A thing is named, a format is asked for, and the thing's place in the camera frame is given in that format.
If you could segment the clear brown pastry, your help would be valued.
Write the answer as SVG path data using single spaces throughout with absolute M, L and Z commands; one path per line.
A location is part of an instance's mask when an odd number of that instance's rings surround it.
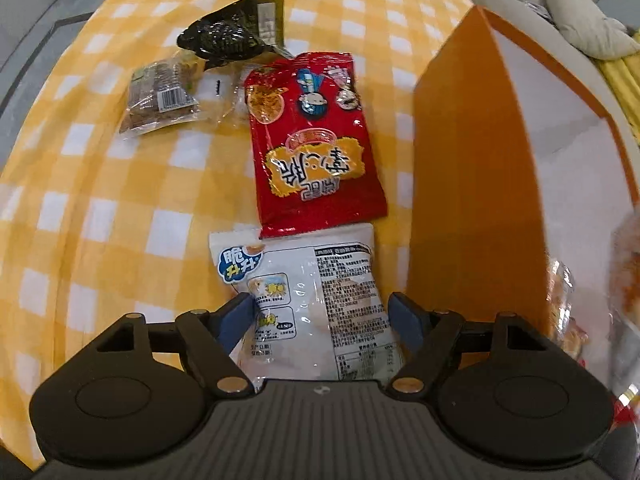
M 582 360 L 582 352 L 589 336 L 573 316 L 572 296 L 575 282 L 570 269 L 555 258 L 547 264 L 547 306 L 549 321 L 544 334 L 575 361 Z

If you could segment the Mimi shrimp stick bag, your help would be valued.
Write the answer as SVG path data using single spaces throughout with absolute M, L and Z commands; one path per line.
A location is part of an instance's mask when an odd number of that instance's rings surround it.
M 608 266 L 611 315 L 608 384 L 623 406 L 639 404 L 639 209 L 612 236 Z

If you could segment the white snack bag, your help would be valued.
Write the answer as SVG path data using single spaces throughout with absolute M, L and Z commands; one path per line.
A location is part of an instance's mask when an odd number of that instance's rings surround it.
M 370 223 L 263 240 L 256 229 L 213 232 L 224 284 L 258 312 L 232 358 L 255 388 L 268 379 L 377 380 L 404 364 L 375 284 Z

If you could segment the yellow white checkered tablecloth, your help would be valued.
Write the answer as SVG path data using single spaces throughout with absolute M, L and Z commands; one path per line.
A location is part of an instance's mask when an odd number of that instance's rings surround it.
M 131 73 L 235 0 L 105 0 L 62 54 L 1 175 L 1 441 L 42 461 L 36 388 L 131 311 L 170 321 L 228 292 L 207 237 L 256 226 L 250 135 L 208 122 L 137 139 L 116 131 Z M 471 0 L 284 0 L 292 53 L 352 55 L 390 213 L 375 279 L 404 289 L 412 201 L 412 92 Z

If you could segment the orange cardboard box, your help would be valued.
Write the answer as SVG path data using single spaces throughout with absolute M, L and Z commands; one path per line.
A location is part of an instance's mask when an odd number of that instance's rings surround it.
M 477 321 L 513 311 L 544 330 L 559 260 L 588 370 L 608 378 L 608 259 L 639 200 L 634 144 L 545 48 L 479 6 L 424 70 L 413 116 L 409 296 Z

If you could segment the red snack bag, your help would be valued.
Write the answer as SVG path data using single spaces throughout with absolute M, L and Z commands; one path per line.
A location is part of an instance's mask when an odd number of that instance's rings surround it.
M 244 81 L 263 238 L 383 218 L 352 56 L 306 52 Z

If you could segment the clear flat snack packet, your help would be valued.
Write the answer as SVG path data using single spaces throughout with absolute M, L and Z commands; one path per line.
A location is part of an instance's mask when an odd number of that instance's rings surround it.
M 257 63 L 234 62 L 204 70 L 194 93 L 201 120 L 212 126 L 247 127 L 250 120 L 244 84 L 250 72 L 259 67 Z

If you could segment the clear bag brown nuts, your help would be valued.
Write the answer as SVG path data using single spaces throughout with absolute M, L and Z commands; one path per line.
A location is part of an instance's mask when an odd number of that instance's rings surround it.
M 203 60 L 186 52 L 135 70 L 117 134 L 125 139 L 135 138 L 206 119 L 208 111 L 196 97 L 204 66 Z

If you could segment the beige cushion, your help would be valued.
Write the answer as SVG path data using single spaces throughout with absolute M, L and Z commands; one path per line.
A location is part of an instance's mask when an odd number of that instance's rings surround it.
M 639 52 L 627 27 L 606 16 L 592 0 L 544 0 L 563 38 L 583 54 L 612 61 Z

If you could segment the black foil snack packet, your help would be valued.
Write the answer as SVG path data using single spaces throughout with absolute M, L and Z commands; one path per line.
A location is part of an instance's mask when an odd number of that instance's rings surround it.
M 284 44 L 284 0 L 230 3 L 183 29 L 177 47 L 204 60 L 206 70 L 265 53 L 292 58 Z

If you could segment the beige sofa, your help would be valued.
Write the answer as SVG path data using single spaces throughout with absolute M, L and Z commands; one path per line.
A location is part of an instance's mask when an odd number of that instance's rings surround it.
M 639 135 L 639 52 L 612 61 L 590 58 L 555 27 L 544 0 L 472 0 L 543 46 L 580 79 L 610 113 Z

